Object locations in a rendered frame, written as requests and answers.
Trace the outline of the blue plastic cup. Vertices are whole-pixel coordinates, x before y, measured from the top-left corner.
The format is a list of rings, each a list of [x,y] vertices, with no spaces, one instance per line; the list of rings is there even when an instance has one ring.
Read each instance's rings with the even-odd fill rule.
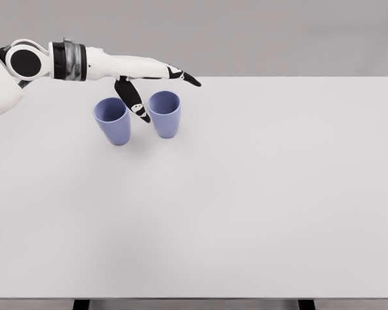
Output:
[[[147,107],[156,133],[161,138],[173,138],[180,124],[180,98],[174,92],[160,91],[149,98]]]
[[[131,138],[129,109],[120,98],[106,98],[96,104],[93,116],[113,145],[125,145]]]

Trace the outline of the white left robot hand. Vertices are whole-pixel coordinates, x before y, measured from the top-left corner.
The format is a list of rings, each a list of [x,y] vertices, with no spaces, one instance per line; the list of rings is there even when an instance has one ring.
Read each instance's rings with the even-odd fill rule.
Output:
[[[151,118],[146,112],[142,99],[132,84],[134,79],[182,79],[196,87],[201,83],[191,74],[149,57],[114,56],[116,78],[114,89],[125,106],[145,123],[150,123]]]

